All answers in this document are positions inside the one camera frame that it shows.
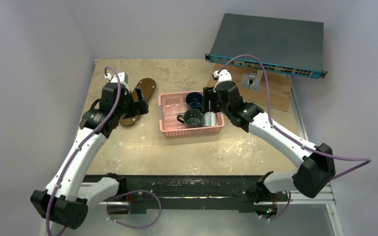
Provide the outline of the oval wooden tray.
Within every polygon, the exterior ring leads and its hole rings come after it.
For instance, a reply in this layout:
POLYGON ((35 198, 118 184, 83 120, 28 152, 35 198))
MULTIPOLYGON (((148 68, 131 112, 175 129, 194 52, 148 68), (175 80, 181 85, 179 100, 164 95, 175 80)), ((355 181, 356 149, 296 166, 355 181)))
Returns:
MULTIPOLYGON (((157 87, 157 84, 156 84, 155 80, 152 79, 152 78, 143 78, 137 83, 135 89, 137 87, 141 87, 142 94, 144 95, 144 98, 148 103, 150 101, 156 87, 157 87)), ((133 97, 134 101, 137 101, 138 100, 138 94, 135 91, 135 89, 132 92, 132 97, 133 97)), ((136 114, 134 117, 121 118, 120 121, 119 121, 119 124, 121 126, 132 126, 139 120, 139 118, 141 116, 142 115, 140 115, 140 114, 136 114)))

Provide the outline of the pink plastic basket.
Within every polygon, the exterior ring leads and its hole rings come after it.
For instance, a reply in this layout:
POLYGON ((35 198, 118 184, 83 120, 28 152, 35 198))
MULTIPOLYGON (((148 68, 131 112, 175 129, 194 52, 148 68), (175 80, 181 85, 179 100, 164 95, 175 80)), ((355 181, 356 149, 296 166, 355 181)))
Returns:
POLYGON ((159 128, 166 138, 179 138, 193 135, 209 135, 219 133, 225 125, 224 115, 216 113, 216 124, 212 127, 186 128, 177 121, 177 115, 182 115, 188 110, 186 104, 186 92, 164 93, 158 97, 159 128))

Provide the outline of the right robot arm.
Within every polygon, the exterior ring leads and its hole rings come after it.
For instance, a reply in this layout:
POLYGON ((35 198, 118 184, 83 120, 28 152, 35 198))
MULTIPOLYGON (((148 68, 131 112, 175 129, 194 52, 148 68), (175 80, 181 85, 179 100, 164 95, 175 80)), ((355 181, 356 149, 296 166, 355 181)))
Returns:
POLYGON ((334 161, 328 157, 333 153, 330 146, 317 146, 278 126, 261 107, 245 102, 234 82, 204 87, 203 100, 206 112, 226 115, 234 126, 266 141, 297 167, 293 172, 263 175, 256 183, 257 202, 268 201, 282 191, 299 191, 315 198, 336 174, 334 161))

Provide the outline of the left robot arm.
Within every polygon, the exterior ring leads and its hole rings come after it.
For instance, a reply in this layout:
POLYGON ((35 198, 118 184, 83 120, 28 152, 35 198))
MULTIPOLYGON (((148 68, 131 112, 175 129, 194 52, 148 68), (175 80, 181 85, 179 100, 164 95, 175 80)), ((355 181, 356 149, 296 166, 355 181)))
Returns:
POLYGON ((112 131, 124 121, 135 123, 148 113, 148 100, 157 85, 154 80, 146 85, 140 81, 130 91, 125 82, 108 82, 83 114, 73 146, 60 169, 45 189, 35 190, 30 201, 45 220, 47 234, 52 236, 52 226, 65 229, 79 228, 89 210, 108 198, 121 201, 127 195, 126 179, 108 173, 98 182, 82 188, 85 175, 98 151, 112 131))

